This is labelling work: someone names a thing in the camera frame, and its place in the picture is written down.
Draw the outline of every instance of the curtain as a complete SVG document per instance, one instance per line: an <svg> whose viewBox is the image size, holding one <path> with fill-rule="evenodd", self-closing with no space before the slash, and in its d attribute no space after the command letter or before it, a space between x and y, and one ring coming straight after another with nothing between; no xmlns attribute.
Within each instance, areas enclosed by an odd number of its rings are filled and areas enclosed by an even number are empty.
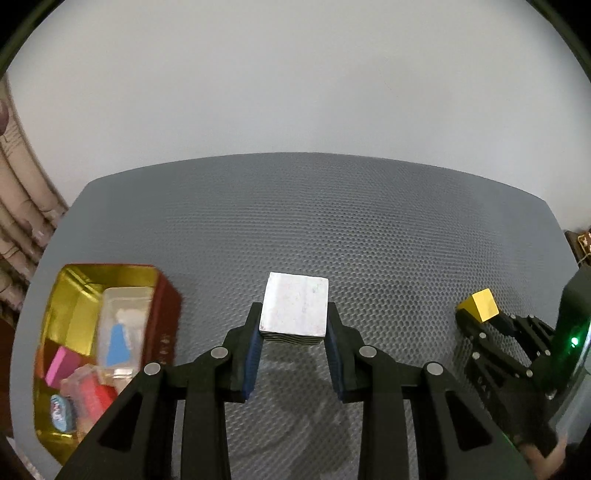
<svg viewBox="0 0 591 480"><path fill-rule="evenodd" d="M18 321L29 282L67 210L41 169L0 82L0 319Z"/></svg>

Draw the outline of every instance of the gray tabletop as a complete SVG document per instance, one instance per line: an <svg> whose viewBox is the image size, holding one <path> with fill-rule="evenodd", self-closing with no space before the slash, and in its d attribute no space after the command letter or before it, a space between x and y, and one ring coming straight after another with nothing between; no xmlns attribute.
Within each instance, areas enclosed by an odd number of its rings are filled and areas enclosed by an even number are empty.
<svg viewBox="0 0 591 480"><path fill-rule="evenodd" d="M269 272L278 271L328 278L344 324L367 343L401 362L439 361L464 385L468 349L455 305L490 287L505 311L554 325L561 290L576 271L545 202L438 167L251 154L95 180L41 260L12 358L16 441L47 479L59 465L35 436L33 359L53 281L72 262L160 268L183 295L178 364L241 325L250 303L262 301ZM502 344L525 360L513 343ZM361 407L337 401L322 345L266 344L253 396L226 413L233 478L356 478ZM178 441L176 449L178 473Z"/></svg>

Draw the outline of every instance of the metal screw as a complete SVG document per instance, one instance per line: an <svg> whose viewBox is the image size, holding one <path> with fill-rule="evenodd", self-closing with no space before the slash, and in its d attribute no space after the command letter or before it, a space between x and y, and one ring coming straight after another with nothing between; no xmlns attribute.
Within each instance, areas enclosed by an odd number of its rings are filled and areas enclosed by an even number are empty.
<svg viewBox="0 0 591 480"><path fill-rule="evenodd" d="M144 373L146 375L155 375L160 372L160 364L152 362L144 367Z"/></svg>
<svg viewBox="0 0 591 480"><path fill-rule="evenodd" d="M212 357L214 358L225 358L228 354L228 349L222 346L217 346L212 349Z"/></svg>
<svg viewBox="0 0 591 480"><path fill-rule="evenodd" d="M359 353L365 358L373 358L378 354L378 351L370 345L363 345L363 347L359 349Z"/></svg>
<svg viewBox="0 0 591 480"><path fill-rule="evenodd" d="M443 367L435 362L431 362L427 365L427 372L431 375L441 375L443 373Z"/></svg>

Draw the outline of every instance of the yellow cube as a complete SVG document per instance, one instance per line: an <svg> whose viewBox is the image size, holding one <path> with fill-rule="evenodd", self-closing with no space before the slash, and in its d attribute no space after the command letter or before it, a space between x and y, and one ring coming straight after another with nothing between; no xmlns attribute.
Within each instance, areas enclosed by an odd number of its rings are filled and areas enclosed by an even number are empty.
<svg viewBox="0 0 591 480"><path fill-rule="evenodd" d="M457 306L458 310L465 309L479 322L484 323L499 314L499 307L489 288L477 291Z"/></svg>

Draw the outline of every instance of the gold tray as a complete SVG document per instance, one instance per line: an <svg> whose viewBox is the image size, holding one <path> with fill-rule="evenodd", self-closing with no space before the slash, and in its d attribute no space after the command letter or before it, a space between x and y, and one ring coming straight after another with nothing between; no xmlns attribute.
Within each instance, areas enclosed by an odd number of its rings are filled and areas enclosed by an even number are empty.
<svg viewBox="0 0 591 480"><path fill-rule="evenodd" d="M76 446L76 433L62 433L51 423L50 397L59 393L39 378L47 372L57 345L64 345L91 359L102 294L111 287L155 287L163 275L149 265L66 265L57 275L41 327L41 339L33 380L35 432L41 444L62 465Z"/></svg>

